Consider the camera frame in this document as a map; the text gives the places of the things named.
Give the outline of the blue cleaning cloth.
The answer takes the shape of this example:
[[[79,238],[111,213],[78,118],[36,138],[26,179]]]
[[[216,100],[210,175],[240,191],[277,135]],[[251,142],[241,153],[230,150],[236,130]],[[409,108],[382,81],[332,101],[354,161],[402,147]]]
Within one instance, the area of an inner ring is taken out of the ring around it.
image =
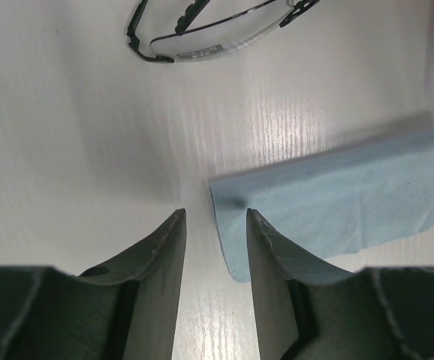
[[[230,276],[250,279],[246,213],[310,253],[355,254],[434,225],[434,128],[209,184]]]

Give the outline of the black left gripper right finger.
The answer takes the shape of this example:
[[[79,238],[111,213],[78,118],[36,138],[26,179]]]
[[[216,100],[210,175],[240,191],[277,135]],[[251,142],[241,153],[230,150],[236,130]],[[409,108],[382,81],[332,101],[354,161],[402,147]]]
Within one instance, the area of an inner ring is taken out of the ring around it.
[[[262,359],[434,359],[434,267],[346,271],[246,213]]]

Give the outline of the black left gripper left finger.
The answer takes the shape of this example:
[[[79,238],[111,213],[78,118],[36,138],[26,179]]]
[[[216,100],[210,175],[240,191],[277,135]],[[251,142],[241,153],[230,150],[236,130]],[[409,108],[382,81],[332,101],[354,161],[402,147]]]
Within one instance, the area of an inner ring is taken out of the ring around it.
[[[75,276],[0,266],[0,359],[170,359],[186,213]]]

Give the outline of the black frame glasses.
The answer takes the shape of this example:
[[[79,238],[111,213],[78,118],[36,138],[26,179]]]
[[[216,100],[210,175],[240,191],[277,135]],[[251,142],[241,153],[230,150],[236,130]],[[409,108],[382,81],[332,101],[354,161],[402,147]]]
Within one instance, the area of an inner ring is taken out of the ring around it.
[[[140,1],[127,27],[128,46],[150,63],[173,64],[214,59],[240,50],[277,28],[284,28],[316,6],[317,1],[264,1],[248,10],[192,28],[208,1],[193,1],[177,20],[174,33],[149,43],[152,55],[140,51],[137,27],[148,4]]]

